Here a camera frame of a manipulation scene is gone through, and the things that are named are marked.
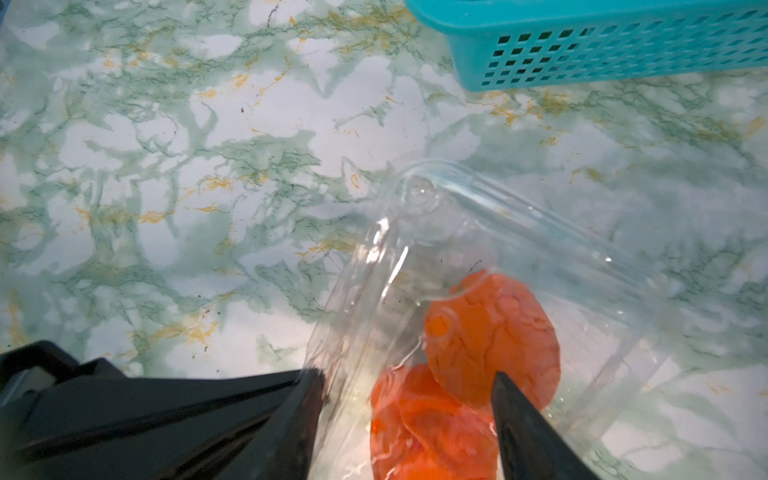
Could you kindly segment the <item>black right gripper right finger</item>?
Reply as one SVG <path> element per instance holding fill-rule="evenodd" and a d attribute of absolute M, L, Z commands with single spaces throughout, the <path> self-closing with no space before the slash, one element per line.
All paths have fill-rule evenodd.
<path fill-rule="evenodd" d="M 492 408 L 506 480 L 597 480 L 504 372 L 495 375 Z"/>

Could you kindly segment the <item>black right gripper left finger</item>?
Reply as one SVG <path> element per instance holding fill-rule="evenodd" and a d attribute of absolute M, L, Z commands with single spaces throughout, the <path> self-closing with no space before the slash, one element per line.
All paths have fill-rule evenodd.
<path fill-rule="evenodd" d="M 5 479 L 304 479 L 324 377 L 131 378 L 36 342 L 1 357 Z"/>

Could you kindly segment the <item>orange fruit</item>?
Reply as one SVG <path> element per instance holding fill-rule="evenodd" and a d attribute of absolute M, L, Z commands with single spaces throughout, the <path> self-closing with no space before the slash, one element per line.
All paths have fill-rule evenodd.
<path fill-rule="evenodd" d="M 552 322 L 522 282 L 474 272 L 433 301 L 424 319 L 425 348 L 436 381 L 476 410 L 491 409 L 495 375 L 506 373 L 537 410 L 553 400 L 561 378 Z"/>
<path fill-rule="evenodd" d="M 461 404 L 425 364 L 388 369 L 373 386 L 370 460 L 375 479 L 495 479 L 493 419 Z"/>

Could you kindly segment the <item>clear clamshell container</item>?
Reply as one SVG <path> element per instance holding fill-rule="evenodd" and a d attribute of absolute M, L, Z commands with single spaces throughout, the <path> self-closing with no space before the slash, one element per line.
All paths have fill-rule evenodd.
<path fill-rule="evenodd" d="M 412 165 L 369 217 L 307 351 L 313 479 L 501 478 L 501 373 L 583 454 L 681 335 L 668 280 L 469 168 Z"/>

